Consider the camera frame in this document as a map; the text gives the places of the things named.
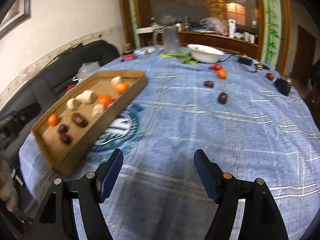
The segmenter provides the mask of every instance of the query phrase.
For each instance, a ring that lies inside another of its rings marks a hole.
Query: white bowl
[[[189,44],[187,47],[190,49],[192,57],[203,63],[216,63],[219,57],[224,54],[219,49],[199,44]]]

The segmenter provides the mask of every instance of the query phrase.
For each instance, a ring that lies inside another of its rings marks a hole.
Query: wooden counter
[[[199,32],[179,32],[179,39],[182,46],[187,44],[201,44],[216,48],[225,49],[226,52],[233,51],[244,53],[252,58],[257,58],[258,45],[245,42],[236,38],[224,37],[212,33]],[[140,34],[141,46],[148,46],[152,41],[152,33]],[[158,35],[158,41],[162,41],[161,35]]]

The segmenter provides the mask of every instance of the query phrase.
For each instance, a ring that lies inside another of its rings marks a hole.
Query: blue tablecloth
[[[267,70],[250,73],[254,67],[240,65],[235,56],[221,65],[225,80],[209,64],[185,65],[157,55],[117,59],[101,68],[144,70],[148,78],[68,178],[94,171],[116,147],[124,151],[115,188],[101,205],[115,240],[204,238],[216,205],[194,167],[200,148],[224,172],[266,181],[290,240],[299,239],[313,220],[320,207],[320,133],[308,107],[294,88],[288,97],[281,95],[265,78]],[[206,80],[214,88],[204,87]],[[217,102],[223,91],[225,105]],[[58,175],[32,135],[20,149],[20,162],[28,189],[41,199]],[[74,206],[80,239],[86,239],[78,201]],[[243,209],[240,201],[231,239],[237,238]]]

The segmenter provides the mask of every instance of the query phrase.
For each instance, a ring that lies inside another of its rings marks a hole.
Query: picture frame
[[[0,38],[30,15],[30,0],[16,0],[0,23]]]

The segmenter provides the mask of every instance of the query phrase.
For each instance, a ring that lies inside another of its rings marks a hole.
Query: green bamboo decoration
[[[273,11],[274,5],[277,4],[277,0],[267,0],[265,13],[268,16],[268,35],[267,35],[267,42],[266,42],[266,55],[264,62],[269,64],[271,63],[272,58],[275,54],[277,54],[277,46],[275,44],[275,39],[279,39],[279,34],[277,29],[278,25],[278,16]]]

